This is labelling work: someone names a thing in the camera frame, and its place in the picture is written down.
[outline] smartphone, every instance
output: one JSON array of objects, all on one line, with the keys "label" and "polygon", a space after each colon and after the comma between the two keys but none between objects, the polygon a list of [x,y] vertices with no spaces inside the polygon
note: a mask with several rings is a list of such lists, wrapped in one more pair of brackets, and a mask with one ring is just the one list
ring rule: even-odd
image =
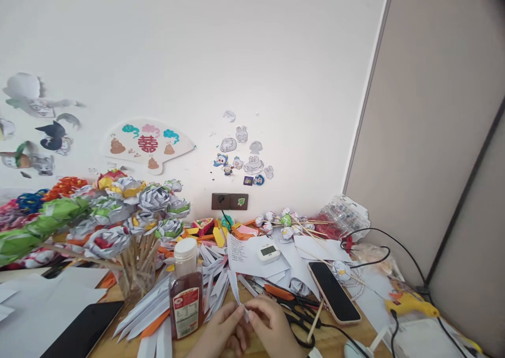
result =
[{"label": "smartphone", "polygon": [[107,330],[124,301],[88,305],[41,358],[86,358]]},{"label": "smartphone", "polygon": [[328,265],[310,262],[309,271],[337,323],[353,324],[361,321],[361,315]]}]

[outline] paper fan decoration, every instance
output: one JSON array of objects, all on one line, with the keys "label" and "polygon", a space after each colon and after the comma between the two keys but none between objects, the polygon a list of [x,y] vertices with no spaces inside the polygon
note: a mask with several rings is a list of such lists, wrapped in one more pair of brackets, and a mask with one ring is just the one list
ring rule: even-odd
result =
[{"label": "paper fan decoration", "polygon": [[106,157],[142,164],[154,175],[163,172],[163,163],[195,148],[179,130],[154,119],[138,118],[114,127],[106,136],[102,153]]}]

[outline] white wall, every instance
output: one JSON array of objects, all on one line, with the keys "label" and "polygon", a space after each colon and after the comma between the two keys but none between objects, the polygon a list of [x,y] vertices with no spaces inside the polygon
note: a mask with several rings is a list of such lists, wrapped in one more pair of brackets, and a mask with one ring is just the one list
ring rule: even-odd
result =
[{"label": "white wall", "polygon": [[[68,157],[54,155],[57,176],[106,171],[111,159],[97,149],[110,126],[153,117],[197,149],[167,162],[161,176],[124,164],[138,178],[182,180],[191,217],[209,215],[212,192],[249,193],[249,211],[234,214],[241,219],[284,206],[312,213],[342,190],[384,3],[0,0],[0,84],[24,71],[42,79],[48,98],[87,106],[68,110],[83,128],[69,133],[75,142]],[[0,94],[0,117],[18,133],[0,150],[23,140],[38,144],[42,133],[34,128],[48,120],[13,109],[6,98]],[[227,109],[237,114],[233,124],[221,117]],[[225,178],[212,166],[216,146],[238,125],[263,143],[260,158],[274,167],[262,187],[243,186],[243,171]],[[249,150],[237,154],[247,160]],[[1,187],[55,181],[31,174],[0,166]]]}]

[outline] bottle label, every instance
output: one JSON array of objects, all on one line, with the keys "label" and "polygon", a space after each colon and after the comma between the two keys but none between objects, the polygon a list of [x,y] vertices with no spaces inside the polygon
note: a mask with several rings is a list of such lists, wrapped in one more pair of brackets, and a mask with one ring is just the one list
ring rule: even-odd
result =
[{"label": "bottle label", "polygon": [[198,328],[198,299],[200,288],[193,287],[174,297],[174,319],[177,339]]}]

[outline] power cord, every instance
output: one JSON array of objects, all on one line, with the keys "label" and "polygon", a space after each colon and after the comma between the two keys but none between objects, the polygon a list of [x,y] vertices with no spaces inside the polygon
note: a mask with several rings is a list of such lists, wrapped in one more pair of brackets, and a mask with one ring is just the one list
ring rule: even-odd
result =
[{"label": "power cord", "polygon": [[[353,231],[353,232],[349,233],[349,234],[347,235],[347,237],[349,237],[349,236],[351,236],[351,235],[353,235],[353,234],[355,234],[355,233],[358,233],[358,232],[361,232],[361,231],[365,231],[365,230],[376,230],[376,231],[379,231],[379,232],[381,232],[381,233],[385,234],[385,235],[386,235],[386,236],[388,236],[391,240],[393,240],[393,241],[394,241],[394,242],[396,242],[398,245],[400,245],[400,246],[401,246],[401,247],[402,247],[402,248],[403,248],[403,249],[407,252],[407,254],[409,255],[409,257],[412,259],[412,261],[413,261],[413,262],[414,262],[414,264],[416,265],[417,271],[419,272],[419,275],[421,276],[421,279],[422,279],[422,285],[423,285],[423,287],[421,288],[421,290],[422,290],[422,295],[424,295],[425,297],[427,297],[427,298],[428,298],[428,300],[429,300],[429,302],[431,303],[431,305],[435,306],[435,304],[434,304],[434,302],[433,302],[433,299],[431,298],[431,293],[430,293],[430,290],[429,290],[429,288],[428,288],[428,286],[427,286],[426,278],[425,278],[425,276],[422,274],[421,268],[420,268],[420,267],[419,267],[419,265],[417,264],[417,261],[415,260],[415,258],[413,257],[413,255],[412,255],[412,254],[410,254],[409,250],[408,250],[405,246],[403,246],[403,244],[402,244],[400,241],[398,241],[396,238],[394,238],[394,237],[393,237],[393,236],[391,236],[390,234],[388,234],[388,233],[386,233],[386,232],[384,232],[383,230],[380,230],[380,229],[378,229],[378,228],[362,228],[362,229],[358,229],[358,230],[355,230],[355,231]],[[341,242],[340,242],[340,247],[341,247],[342,249],[346,249],[346,250],[350,250],[350,251],[356,250],[356,249],[350,249],[350,248],[348,248],[348,247],[347,247],[347,242],[346,242],[346,241],[341,241]],[[381,260],[379,260],[379,261],[375,261],[375,262],[367,262],[367,263],[362,264],[362,265],[357,265],[357,266],[355,266],[354,268],[356,268],[356,267],[361,267],[361,266],[364,266],[364,265],[375,264],[375,263],[379,263],[379,262],[384,261],[387,257],[389,257],[389,255],[390,255],[390,253],[391,253],[391,250],[390,250],[388,247],[384,247],[384,246],[383,246],[383,247],[381,247],[381,248],[386,248],[386,249],[388,249],[388,253],[386,254],[386,256],[385,256],[384,258],[382,258],[382,259],[381,259]],[[393,315],[393,318],[396,320],[396,323],[397,323],[397,328],[396,328],[396,330],[395,330],[395,332],[394,332],[393,336],[391,337],[391,350],[392,350],[392,353],[393,353],[393,358],[394,358],[394,357],[395,357],[395,354],[394,354],[394,352],[393,352],[393,351],[394,351],[394,347],[393,347],[393,340],[394,340],[394,338],[395,338],[395,336],[396,336],[396,333],[397,333],[397,331],[398,331],[398,325],[399,325],[398,318],[397,318],[397,316],[396,316],[396,312],[395,312],[395,315]],[[456,346],[456,348],[459,350],[459,352],[461,353],[461,355],[462,355],[464,358],[467,358],[467,355],[463,352],[463,350],[460,348],[460,346],[458,345],[458,343],[454,340],[454,338],[452,338],[452,336],[450,335],[450,333],[449,333],[449,332],[447,331],[447,329],[443,326],[443,323],[442,323],[441,318],[440,318],[440,317],[437,317],[437,319],[438,319],[438,323],[440,324],[440,327],[441,327],[441,328],[442,328],[442,330],[446,333],[447,337],[451,340],[451,342],[454,344],[454,346]]]}]

